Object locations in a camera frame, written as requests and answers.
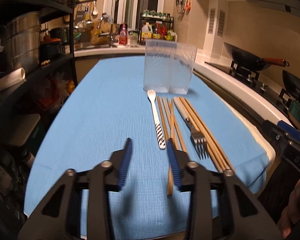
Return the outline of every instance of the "stainless steel pot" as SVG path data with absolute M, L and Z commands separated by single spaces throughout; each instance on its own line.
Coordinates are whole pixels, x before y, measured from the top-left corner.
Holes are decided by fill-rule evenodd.
M 36 28 L 19 33 L 3 44 L 8 59 L 14 58 L 28 51 L 38 49 L 39 46 L 40 36 L 39 31 Z
M 38 11 L 22 14 L 8 22 L 7 31 L 4 37 L 9 39 L 16 34 L 27 31 L 34 27 L 41 28 L 40 12 Z
M 11 72 L 18 68 L 24 68 L 26 74 L 39 66 L 39 49 L 33 49 L 16 57 L 8 59 L 7 71 Z

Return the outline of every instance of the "paper towel roll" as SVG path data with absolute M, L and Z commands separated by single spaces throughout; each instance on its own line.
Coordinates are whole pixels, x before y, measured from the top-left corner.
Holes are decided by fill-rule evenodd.
M 23 68 L 18 68 L 0 79 L 0 91 L 24 81 L 26 81 L 26 72 Z

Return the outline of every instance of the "kitchen counter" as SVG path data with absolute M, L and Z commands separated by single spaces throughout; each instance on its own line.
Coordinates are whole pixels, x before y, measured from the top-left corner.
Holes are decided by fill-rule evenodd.
M 146 46 L 138 45 L 137 47 L 119 46 L 112 48 L 97 48 L 97 49 L 81 49 L 74 52 L 74 57 L 85 57 L 94 55 L 109 55 L 109 54 L 144 54 Z

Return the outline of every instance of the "white spoon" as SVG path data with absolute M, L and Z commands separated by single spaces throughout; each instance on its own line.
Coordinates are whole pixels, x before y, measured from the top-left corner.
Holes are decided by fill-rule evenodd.
M 154 119 L 155 132 L 157 133 L 158 145 L 161 150 L 164 150 L 166 148 L 166 142 L 163 137 L 157 108 L 155 107 L 155 91 L 148 90 L 147 94 L 152 106 L 152 114 Z
M 96 1 L 93 1 L 93 6 L 94 6 L 94 8 L 93 8 L 93 11 L 92 11 L 92 15 L 96 16 L 99 13 L 98 10 L 97 10 L 97 3 L 96 3 Z

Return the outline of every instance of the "wok handle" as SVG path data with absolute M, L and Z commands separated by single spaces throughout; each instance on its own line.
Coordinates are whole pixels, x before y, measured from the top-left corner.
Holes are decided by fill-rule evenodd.
M 289 62 L 283 58 L 265 57 L 263 60 L 265 61 L 266 64 L 277 65 L 277 66 L 281 66 L 281 67 L 289 67 L 290 66 Z

